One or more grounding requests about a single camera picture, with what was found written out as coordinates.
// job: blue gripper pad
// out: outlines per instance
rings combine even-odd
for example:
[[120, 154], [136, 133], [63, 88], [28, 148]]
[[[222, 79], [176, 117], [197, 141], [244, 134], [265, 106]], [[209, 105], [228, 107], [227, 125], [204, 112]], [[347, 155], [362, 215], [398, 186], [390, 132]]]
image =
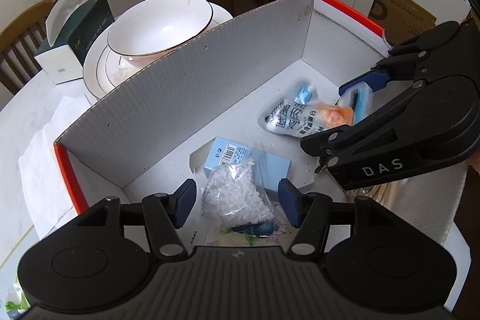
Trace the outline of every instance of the blue gripper pad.
[[280, 180], [278, 183], [278, 202], [280, 202], [286, 217], [294, 228], [300, 228], [303, 223], [302, 197], [303, 194], [288, 179]]
[[388, 73], [386, 71], [377, 71], [377, 70], [370, 70], [369, 72], [366, 72], [363, 75], [360, 75], [359, 77], [356, 77], [355, 79], [352, 79], [350, 82], [347, 82], [345, 84], [342, 84], [338, 88], [338, 94], [340, 96], [343, 95], [343, 93], [349, 88], [357, 83], [360, 82], [366, 82], [370, 86], [373, 92], [376, 92], [378, 90], [381, 90], [385, 88], [387, 83], [390, 81], [390, 77], [388, 76]]
[[175, 229], [183, 227], [191, 208], [197, 200], [197, 184], [193, 179], [187, 179], [169, 198], [169, 203], [175, 205], [174, 214], [170, 217]]

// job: bowl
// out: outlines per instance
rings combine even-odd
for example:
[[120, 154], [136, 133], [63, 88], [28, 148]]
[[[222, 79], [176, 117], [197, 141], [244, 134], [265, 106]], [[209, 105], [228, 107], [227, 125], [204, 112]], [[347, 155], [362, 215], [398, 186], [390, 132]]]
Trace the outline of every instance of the bowl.
[[146, 0], [110, 26], [107, 43], [128, 62], [146, 65], [203, 32], [212, 16], [206, 0]]

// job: barcode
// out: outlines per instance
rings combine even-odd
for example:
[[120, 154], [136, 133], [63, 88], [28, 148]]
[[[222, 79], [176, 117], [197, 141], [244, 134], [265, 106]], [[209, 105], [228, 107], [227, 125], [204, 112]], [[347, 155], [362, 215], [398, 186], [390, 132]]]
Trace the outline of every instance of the barcode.
[[220, 159], [221, 166], [230, 164], [236, 149], [237, 147], [235, 147], [234, 145], [231, 145], [231, 144], [226, 145], [225, 151], [223, 152], [222, 158]]

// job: chair backrest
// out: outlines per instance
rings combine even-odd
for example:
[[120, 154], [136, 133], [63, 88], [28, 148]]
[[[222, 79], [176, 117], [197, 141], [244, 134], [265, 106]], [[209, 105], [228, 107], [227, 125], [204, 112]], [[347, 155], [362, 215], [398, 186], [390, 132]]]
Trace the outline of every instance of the chair backrest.
[[43, 0], [34, 4], [0, 33], [0, 63], [5, 60], [11, 70], [9, 75], [0, 69], [0, 83], [13, 95], [20, 91], [18, 82], [25, 85], [27, 79], [34, 77], [42, 69], [33, 57], [40, 46], [35, 34], [45, 39], [42, 24], [56, 2], [57, 0]]

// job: bowl rim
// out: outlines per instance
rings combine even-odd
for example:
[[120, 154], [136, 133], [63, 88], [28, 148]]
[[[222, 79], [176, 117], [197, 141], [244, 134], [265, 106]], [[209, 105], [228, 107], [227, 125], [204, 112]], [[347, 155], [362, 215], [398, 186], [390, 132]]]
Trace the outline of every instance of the bowl rim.
[[[146, 1], [149, 1], [149, 0], [144, 0], [140, 3], [137, 3], [136, 5], [134, 5], [132, 8], [134, 8], [135, 6], [139, 5], [139, 4], [142, 4], [143, 2], [146, 2]], [[208, 28], [208, 25], [210, 24], [210, 22], [212, 22], [212, 19], [213, 19], [213, 7], [212, 5], [210, 4], [210, 2], [208, 2], [207, 0], [204, 0], [205, 2], [208, 3], [208, 5], [210, 6], [210, 10], [212, 11], [211, 15], [210, 15], [210, 19], [208, 20], [207, 24], [195, 35], [191, 36], [190, 38], [186, 39], [185, 41], [182, 41], [181, 43], [179, 44], [175, 44], [169, 48], [165, 48], [165, 49], [161, 49], [159, 51], [155, 51], [155, 52], [150, 52], [150, 53], [139, 53], [139, 54], [136, 54], [136, 55], [128, 55], [127, 53], [120, 53], [120, 52], [117, 52], [115, 51], [111, 45], [110, 45], [110, 41], [109, 41], [109, 37], [110, 37], [110, 31], [111, 31], [111, 28], [113, 26], [113, 24], [115, 22], [117, 22], [121, 17], [122, 15], [124, 15], [125, 13], [127, 13], [129, 10], [131, 10], [132, 8], [130, 8], [129, 10], [127, 10], [126, 12], [124, 12], [122, 15], [120, 15], [120, 17], [117, 19], [117, 21], [115, 21], [113, 24], [111, 24], [109, 26], [109, 32], [106, 34], [106, 43], [107, 43], [107, 46], [110, 48], [110, 50], [114, 51], [115, 53], [119, 54], [120, 56], [128, 56], [128, 57], [141, 57], [141, 56], [151, 56], [151, 55], [156, 55], [157, 53], [162, 53], [164, 51], [168, 51], [169, 49], [173, 49], [173, 48], [176, 48], [184, 43], [186, 43], [188, 40], [191, 40], [192, 38], [195, 38], [196, 36], [198, 36], [199, 34], [203, 33], [203, 31]]]

